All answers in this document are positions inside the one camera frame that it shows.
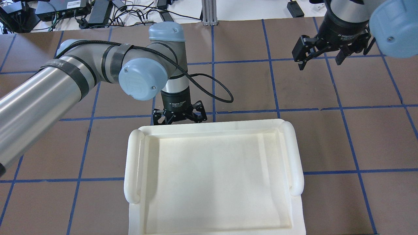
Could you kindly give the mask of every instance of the silver arm segment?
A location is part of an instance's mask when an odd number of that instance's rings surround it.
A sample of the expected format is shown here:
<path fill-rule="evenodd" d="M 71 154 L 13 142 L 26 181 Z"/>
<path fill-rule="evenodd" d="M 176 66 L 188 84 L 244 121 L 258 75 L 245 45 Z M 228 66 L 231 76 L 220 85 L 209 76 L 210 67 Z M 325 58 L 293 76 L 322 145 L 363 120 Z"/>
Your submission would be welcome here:
<path fill-rule="evenodd" d="M 150 37 L 152 44 L 147 48 L 178 62 L 187 71 L 181 26 L 174 22 L 159 24 L 153 25 L 157 32 Z M 28 81 L 3 97 L 0 100 L 0 176 L 97 82 L 119 83 L 121 76 L 115 71 L 120 71 L 128 62 L 135 65 L 138 58 L 159 64 L 165 70 L 165 73 L 152 74 L 147 73 L 148 67 L 141 68 L 145 77 L 138 80 L 148 83 L 155 79 L 164 81 L 162 85 L 141 87 L 145 91 L 152 89 L 151 93 L 148 91 L 147 99 L 152 98 L 150 94 L 155 96 L 162 90 L 169 77 L 182 74 L 167 60 L 148 51 L 130 49 L 127 45 L 84 44 L 71 49 L 59 59 L 47 62 Z M 152 77 L 161 74 L 165 77 Z"/>
<path fill-rule="evenodd" d="M 360 23 L 369 20 L 375 9 L 385 1 L 364 0 L 362 1 L 364 4 L 358 4 L 350 0 L 332 0 L 330 6 L 332 12 L 341 20 Z"/>

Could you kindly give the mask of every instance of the black cable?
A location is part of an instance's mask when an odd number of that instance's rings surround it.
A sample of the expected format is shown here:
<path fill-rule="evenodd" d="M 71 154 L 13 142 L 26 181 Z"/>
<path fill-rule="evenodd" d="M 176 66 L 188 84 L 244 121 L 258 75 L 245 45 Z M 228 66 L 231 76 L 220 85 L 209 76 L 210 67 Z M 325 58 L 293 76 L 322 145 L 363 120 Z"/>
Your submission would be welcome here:
<path fill-rule="evenodd" d="M 127 26 L 122 26 L 122 25 L 96 25 L 96 26 L 92 26 L 90 28 L 99 28 L 99 27 L 132 27 L 132 26 L 138 26 L 138 25 L 143 25 L 143 24 L 155 24 L 155 22 L 141 22 L 141 23 L 136 23 L 133 25 L 127 25 Z"/>
<path fill-rule="evenodd" d="M 157 8 L 157 7 L 150 7 L 150 6 L 146 6 L 146 5 L 136 5 L 136 4 L 132 4 L 132 5 L 125 5 L 125 6 L 132 6 L 132 7 L 145 7 L 145 8 L 151 8 L 151 9 L 154 9 L 154 10 L 156 10 L 156 11 L 161 10 L 160 8 Z M 116 12 L 118 12 L 118 11 L 120 11 L 120 9 L 121 9 L 121 8 L 124 8 L 125 6 L 122 6 L 122 7 L 118 8 L 118 9 L 116 9 L 116 10 L 114 11 L 114 15 L 116 15 L 115 13 L 116 13 Z M 161 10 L 161 11 L 158 11 L 158 12 L 159 12 L 159 13 L 169 12 L 169 13 L 173 13 L 174 15 L 181 16 L 181 17 L 186 17 L 186 18 L 190 18 L 190 19 L 195 19 L 195 20 L 201 21 L 199 18 L 191 17 L 191 16 L 188 16 L 188 15 L 181 15 L 181 14 L 178 14 L 178 13 L 172 12 L 172 11 L 170 11 L 170 10 Z"/>
<path fill-rule="evenodd" d="M 369 51 L 372 49 L 372 46 L 374 45 L 375 42 L 376 42 L 376 38 L 373 38 L 370 41 L 370 45 L 367 48 L 364 49 L 363 55 L 367 55 L 369 53 Z"/>
<path fill-rule="evenodd" d="M 55 57 L 55 59 L 57 59 L 57 58 L 59 58 L 59 57 L 61 57 L 61 56 L 63 56 L 66 52 L 68 52 L 69 50 L 71 50 L 71 49 L 73 49 L 74 47 L 76 47 L 76 46 L 80 46 L 80 45 L 84 45 L 84 44 L 108 44 L 108 45 L 113 45 L 113 46 L 120 46 L 121 45 L 121 43 L 116 43 L 116 42 L 108 42 L 108 41 L 99 41 L 99 40 L 92 40 L 92 41 L 87 41 L 87 40 L 84 40 L 84 41 L 77 41 L 77 42 L 75 42 L 75 43 L 73 43 L 73 44 L 71 44 L 71 45 L 69 45 L 67 48 L 65 48 L 61 53 L 59 53 L 56 57 Z M 206 89 L 204 89 L 201 85 L 199 85 L 199 83 L 197 83 L 193 78 L 192 78 L 192 76 L 191 75 L 189 75 L 178 63 L 176 63 L 175 61 L 173 61 L 172 59 L 170 59 L 170 58 L 168 58 L 166 55 L 164 55 L 164 54 L 162 54 L 162 53 L 160 53 L 160 52 L 158 52 L 158 51 L 156 51 L 156 50 L 153 50 L 153 49 L 151 49 L 151 48 L 147 48 L 147 47 L 143 47 L 143 46 L 133 46 L 132 47 L 133 49 L 138 49 L 138 50 L 143 50 L 143 51 L 148 51 L 148 52 L 151 52 L 151 53 L 153 53 L 153 54 L 155 54 L 155 55 L 157 55 L 157 56 L 159 56 L 159 57 L 161 57 L 161 58 L 163 58 L 164 60 L 166 60 L 166 61 L 168 61 L 170 64 L 172 64 L 172 65 L 174 65 L 180 72 L 182 72 L 197 88 L 199 88 L 201 91 L 203 91 L 206 95 L 208 95 L 208 96 L 210 96 L 210 97 L 212 97 L 212 98 L 214 98 L 214 99 L 216 99 L 216 100 L 219 100 L 219 101 L 221 101 L 221 102 L 225 102 L 225 103 L 232 103 L 233 101 L 234 101 L 234 97 L 233 97 L 233 95 L 232 95 L 232 93 L 228 90 L 228 88 L 226 87 L 226 86 L 224 86 L 220 81 L 218 81 L 218 80 L 216 80 L 214 77 L 212 77 L 212 76 L 209 76 L 209 75 L 207 75 L 207 74 L 193 74 L 194 76 L 199 76 L 199 75 L 202 75 L 202 76 L 206 76 L 206 77 L 209 77 L 209 78 L 211 78 L 211 79 L 213 79 L 216 83 L 218 83 L 219 85 L 221 85 L 225 90 L 226 90 L 226 92 L 228 93 L 228 95 L 230 96 L 230 98 L 231 98 L 231 100 L 225 100 L 225 99 L 222 99 L 222 98 L 219 98 L 219 97 L 217 97 L 216 95 L 213 95 L 212 93 L 210 93 L 210 92 L 208 92 Z"/>

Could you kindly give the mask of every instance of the blue tape line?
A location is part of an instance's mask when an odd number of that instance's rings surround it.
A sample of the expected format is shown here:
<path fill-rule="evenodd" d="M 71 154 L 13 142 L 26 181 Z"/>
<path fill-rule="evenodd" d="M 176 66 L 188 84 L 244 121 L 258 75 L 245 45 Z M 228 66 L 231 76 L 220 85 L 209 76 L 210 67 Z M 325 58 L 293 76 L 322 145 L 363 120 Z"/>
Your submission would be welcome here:
<path fill-rule="evenodd" d="M 356 110 L 356 109 L 380 109 L 380 108 L 400 108 L 400 107 L 418 107 L 418 105 L 381 105 L 381 106 L 357 106 L 357 107 L 329 107 L 329 108 L 296 108 L 296 109 L 280 109 L 280 112 L 298 112 L 298 111 L 324 111 L 324 110 Z M 206 112 L 208 115 L 227 114 L 227 113 L 252 113 L 252 112 L 276 112 L 276 110 L 238 110 L 238 111 L 221 111 L 221 112 Z M 125 115 L 125 116 L 100 116 L 93 117 L 93 119 L 116 119 L 116 118 L 149 118 L 152 115 Z M 79 118 L 62 118 L 60 121 L 85 121 L 91 120 L 91 117 L 79 117 Z"/>
<path fill-rule="evenodd" d="M 333 174 L 357 174 L 361 173 L 396 173 L 396 172 L 416 172 L 418 168 L 395 168 L 395 169 L 370 169 L 370 170 L 342 170 L 342 171 L 304 171 L 304 175 L 333 175 Z M 122 181 L 124 177 L 107 177 L 107 178 L 81 178 L 81 179 L 17 179 L 1 180 L 0 183 L 41 183 L 41 182 L 86 182 L 86 181 Z"/>
<path fill-rule="evenodd" d="M 397 93 L 397 95 L 398 95 L 398 97 L 399 97 L 400 103 L 401 103 L 401 104 L 403 104 L 403 98 L 402 98 L 402 95 L 400 95 L 400 91 L 399 91 L 399 89 L 398 89 L 398 86 L 396 85 L 396 82 L 395 82 L 395 80 L 393 79 L 392 72 L 390 71 L 389 66 L 387 65 L 386 59 L 385 59 L 383 56 L 382 56 L 382 60 L 383 60 L 383 63 L 385 64 L 385 67 L 386 67 L 386 69 L 387 69 L 387 73 L 389 74 L 390 80 L 392 81 L 393 86 L 394 86 L 394 88 L 395 88 L 395 90 L 396 90 L 396 93 Z"/>
<path fill-rule="evenodd" d="M 9 205 L 10 197 L 12 196 L 13 188 L 15 186 L 15 181 L 16 181 L 16 178 L 18 177 L 20 166 L 22 165 L 22 160 L 23 160 L 23 156 L 21 156 L 20 159 L 19 159 L 18 167 L 16 168 L 16 171 L 15 171 L 15 176 L 13 177 L 12 184 L 10 185 L 9 193 L 7 194 L 7 198 L 6 198 L 6 201 L 4 203 L 3 211 L 1 212 L 0 227 L 1 227 L 1 224 L 3 223 L 4 215 L 5 215 L 6 209 L 7 209 L 7 205 Z"/>
<path fill-rule="evenodd" d="M 109 177 L 109 178 L 84 178 L 80 179 L 80 181 L 121 181 L 124 180 L 124 177 Z"/>
<path fill-rule="evenodd" d="M 398 168 L 398 169 L 371 169 L 360 170 L 361 173 L 382 173 L 382 172 L 411 172 L 418 171 L 418 168 Z"/>
<path fill-rule="evenodd" d="M 356 170 L 347 171 L 304 171 L 304 175 L 334 175 L 334 174 L 357 174 Z"/>
<path fill-rule="evenodd" d="M 412 126 L 412 130 L 414 131 L 414 134 L 415 134 L 415 137 L 417 138 L 417 140 L 418 140 L 418 131 L 417 131 L 417 128 L 416 128 L 416 126 L 415 126 L 415 124 L 414 124 L 414 121 L 412 120 L 412 118 L 411 118 L 411 115 L 409 114 L 409 111 L 408 111 L 408 109 L 405 107 L 405 111 L 406 111 L 406 116 L 408 117 L 408 119 L 409 119 L 409 123 L 411 124 L 411 126 Z"/>
<path fill-rule="evenodd" d="M 279 101 L 277 99 L 276 83 L 274 81 L 274 73 L 273 73 L 273 65 L 272 65 L 272 62 L 271 62 L 270 46 L 268 45 L 268 37 L 267 37 L 267 31 L 265 29 L 264 19 L 261 20 L 261 24 L 263 26 L 264 39 L 265 39 L 265 44 L 267 46 L 268 64 L 270 66 L 270 76 L 271 76 L 271 83 L 272 83 L 272 87 L 273 87 L 273 96 L 274 96 L 274 103 L 276 105 L 277 118 L 280 118 Z"/>
<path fill-rule="evenodd" d="M 212 39 L 212 77 L 215 77 L 215 29 L 211 26 L 211 39 Z M 215 81 L 212 80 L 212 95 L 215 95 Z M 216 122 L 216 106 L 215 98 L 212 97 L 212 122 Z"/>
<path fill-rule="evenodd" d="M 15 34 L 15 35 L 13 36 L 12 42 L 10 42 L 9 49 L 7 49 L 6 55 L 4 56 L 3 63 L 2 63 L 2 64 L 1 64 L 1 66 L 0 66 L 0 72 L 3 70 L 3 66 L 4 66 L 4 64 L 6 63 L 6 59 L 7 59 L 7 57 L 9 56 L 10 50 L 12 49 L 12 46 L 13 46 L 13 43 L 15 42 L 16 35 L 17 35 L 17 34 Z"/>
<path fill-rule="evenodd" d="M 116 118 L 149 118 L 152 117 L 151 114 L 145 115 L 125 115 L 125 116 L 99 116 L 99 117 L 80 117 L 80 118 L 62 118 L 60 121 L 84 121 L 84 120 L 97 120 L 97 119 L 116 119 Z"/>
<path fill-rule="evenodd" d="M 150 125 L 154 125 L 154 119 L 153 119 L 153 117 L 152 117 L 152 115 L 153 115 L 153 110 L 155 109 L 155 96 L 154 96 L 154 98 L 153 98 L 153 107 L 152 107 L 152 109 L 151 109 L 151 121 L 150 121 Z"/>
<path fill-rule="evenodd" d="M 196 63 L 187 63 L 187 65 L 201 65 L 201 64 L 212 64 L 212 62 L 196 62 Z"/>
<path fill-rule="evenodd" d="M 398 86 L 397 86 L 396 82 L 395 82 L 395 79 L 393 78 L 393 75 L 392 75 L 392 72 L 391 72 L 391 70 L 390 70 L 390 68 L 389 68 L 389 65 L 388 65 L 388 64 L 387 64 L 387 62 L 386 62 L 385 56 L 383 55 L 383 53 L 382 53 L 382 51 L 380 50 L 380 48 L 379 48 L 379 51 L 380 51 L 380 56 L 382 57 L 383 63 L 385 64 L 385 67 L 386 67 L 387 73 L 389 74 L 390 80 L 392 81 L 393 87 L 395 88 L 396 93 L 398 94 L 398 97 L 399 97 L 400 103 L 402 104 L 401 106 L 405 109 L 405 112 L 406 112 L 406 115 L 407 115 L 407 117 L 408 117 L 409 123 L 410 123 L 410 125 L 411 125 L 411 127 L 412 127 L 412 130 L 414 131 L 415 138 L 418 140 L 418 131 L 417 131 L 417 128 L 416 128 L 416 126 L 415 126 L 415 124 L 414 124 L 414 121 L 412 120 L 411 115 L 409 114 L 409 111 L 408 111 L 408 109 L 407 109 L 407 107 L 409 107 L 409 106 L 408 106 L 408 105 L 405 105 L 405 104 L 403 103 L 403 98 L 402 98 L 402 95 L 401 95 L 401 93 L 400 93 L 400 91 L 399 91 L 399 88 L 398 88 Z"/>
<path fill-rule="evenodd" d="M 0 183 L 54 183 L 54 182 L 86 182 L 86 181 L 121 181 L 124 177 L 107 177 L 107 178 L 69 178 L 69 179 L 17 179 L 17 180 L 1 180 Z"/>
<path fill-rule="evenodd" d="M 280 112 L 295 112 L 295 111 L 319 111 L 318 108 L 306 108 L 306 109 L 281 109 Z"/>
<path fill-rule="evenodd" d="M 316 28 L 316 30 L 318 31 L 318 24 L 316 23 L 316 19 L 315 19 L 315 18 L 313 18 L 313 22 L 314 22 L 314 24 L 315 24 L 315 28 Z M 341 116 L 342 116 L 342 119 L 343 119 L 343 123 L 344 123 L 345 131 L 346 131 L 346 133 L 347 133 L 348 142 L 349 142 L 349 144 L 350 144 L 351 153 L 352 153 L 352 155 L 353 155 L 354 164 L 355 164 L 355 166 L 356 166 L 357 175 L 358 175 L 358 177 L 359 177 L 359 182 L 360 182 L 360 187 L 361 187 L 361 189 L 362 189 L 364 202 L 365 202 L 365 204 L 366 204 L 367 213 L 368 213 L 368 215 L 369 215 L 370 224 L 371 224 L 371 226 L 372 226 L 372 229 L 373 229 L 374 234 L 377 234 L 377 231 L 376 231 L 376 226 L 375 226 L 375 222 L 374 222 L 374 220 L 373 220 L 372 211 L 371 211 L 371 209 L 370 209 L 370 205 L 369 205 L 369 200 L 367 199 L 367 194 L 366 194 L 366 189 L 365 189 L 365 187 L 364 187 L 363 178 L 362 178 L 362 175 L 361 175 L 361 173 L 360 173 L 359 164 L 358 164 L 358 162 L 357 162 L 357 156 L 356 156 L 356 153 L 355 153 L 355 151 L 354 151 L 353 142 L 352 142 L 352 140 L 351 140 L 350 131 L 349 131 L 349 129 L 348 129 L 347 120 L 345 119 L 344 110 L 342 109 L 341 100 L 340 100 L 340 97 L 339 97 L 339 94 L 338 94 L 338 89 L 337 89 L 337 86 L 335 85 L 335 80 L 334 80 L 334 76 L 333 76 L 332 71 L 331 71 L 331 67 L 330 67 L 330 65 L 329 65 L 328 57 L 327 57 L 326 53 L 324 53 L 324 55 L 325 55 L 325 62 L 326 62 L 326 66 L 328 67 L 328 72 L 329 72 L 329 75 L 330 75 L 330 78 L 331 78 L 332 84 L 333 84 L 333 86 L 334 86 L 335 94 L 336 94 L 336 96 L 337 96 L 338 107 L 340 108 L 340 112 L 341 112 Z"/>
<path fill-rule="evenodd" d="M 112 28 L 109 30 L 109 37 L 107 38 L 107 41 L 110 41 L 110 38 L 112 37 Z"/>
<path fill-rule="evenodd" d="M 216 114 L 233 114 L 233 113 L 259 113 L 259 112 L 277 112 L 277 110 L 241 110 L 241 111 L 221 111 Z"/>
<path fill-rule="evenodd" d="M 289 60 L 294 60 L 293 58 L 284 58 L 284 59 L 270 59 L 271 61 L 289 61 Z"/>
<path fill-rule="evenodd" d="M 61 41 L 62 41 L 63 36 L 64 36 L 64 31 L 61 31 L 61 36 L 59 37 L 58 46 L 56 46 L 56 49 L 55 49 L 54 58 L 56 57 L 56 52 L 58 51 L 59 46 L 61 45 Z"/>
<path fill-rule="evenodd" d="M 254 63 L 254 62 L 267 62 L 268 59 L 255 59 L 255 60 L 232 60 L 232 61 L 214 61 L 215 64 L 238 64 L 238 63 Z"/>
<path fill-rule="evenodd" d="M 93 121 L 94 121 L 93 117 L 94 117 L 94 113 L 96 111 L 97 99 L 99 97 L 100 84 L 101 84 L 100 82 L 97 84 L 96 96 L 94 97 L 91 120 L 90 120 L 90 124 L 89 124 L 89 129 L 87 131 L 86 143 L 84 144 L 83 157 L 82 157 L 82 160 L 81 160 L 81 163 L 80 163 L 80 170 L 79 170 L 79 175 L 78 175 L 78 179 L 77 179 L 76 190 L 75 190 L 75 193 L 74 193 L 73 205 L 71 207 L 70 219 L 68 220 L 67 235 L 70 235 L 71 225 L 72 225 L 72 222 L 73 222 L 73 216 L 74 216 L 74 211 L 75 211 L 77 197 L 78 197 L 78 190 L 80 188 L 80 179 L 81 179 L 81 176 L 82 176 L 82 173 L 83 173 L 84 160 L 86 159 L 87 147 L 88 147 L 88 144 L 89 144 L 90 133 L 92 131 L 92 126 L 93 126 Z"/>
<path fill-rule="evenodd" d="M 145 114 L 145 115 L 126 115 L 126 116 L 111 116 L 111 117 L 93 117 L 93 120 L 96 119 L 115 119 L 115 118 L 149 118 L 152 115 Z"/>

